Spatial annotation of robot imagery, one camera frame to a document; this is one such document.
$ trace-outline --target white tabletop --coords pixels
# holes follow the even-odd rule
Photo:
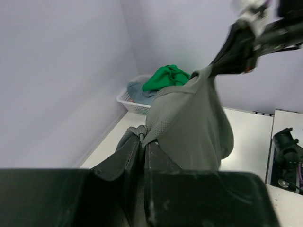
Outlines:
[[[221,170],[252,172],[265,179],[273,118],[225,109],[234,133],[234,149],[222,161]],[[92,168],[112,155],[130,126],[145,124],[145,116],[128,112],[81,166]],[[268,193],[283,227],[302,227],[303,197],[267,185]]]
[[[234,133],[234,149],[221,170],[245,171],[265,180],[273,117],[225,109]],[[145,124],[145,116],[128,112],[81,166],[92,168],[112,155],[130,126]]]

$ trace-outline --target laundry basket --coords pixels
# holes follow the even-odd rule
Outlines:
[[[151,78],[151,75],[140,75],[134,78],[131,82],[141,82],[145,83]],[[133,103],[131,102],[131,98],[127,92],[127,89],[124,89],[117,97],[117,101],[122,103],[128,111],[137,113],[137,114],[143,114],[147,115],[150,105],[144,105],[139,103]]]

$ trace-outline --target green cloth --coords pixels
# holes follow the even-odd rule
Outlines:
[[[182,86],[190,79],[190,75],[176,65],[159,68],[156,73],[143,85],[143,91],[159,91],[164,87]]]

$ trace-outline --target white wall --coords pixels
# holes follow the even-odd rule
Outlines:
[[[236,15],[231,0],[121,0],[140,73],[166,64],[192,72],[209,64]],[[264,56],[254,73],[219,76],[226,107],[303,112],[303,52]]]
[[[120,0],[0,2],[0,167],[77,166],[137,67]]]

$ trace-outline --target gray cloth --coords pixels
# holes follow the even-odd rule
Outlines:
[[[158,140],[162,150],[181,168],[218,170],[233,149],[233,133],[215,90],[212,65],[199,71],[184,86],[158,92],[146,126],[130,128],[118,144],[134,133],[142,148]]]
[[[127,92],[134,103],[140,103],[145,105],[151,105],[156,91],[142,91],[144,84],[140,82],[129,82],[127,85]]]

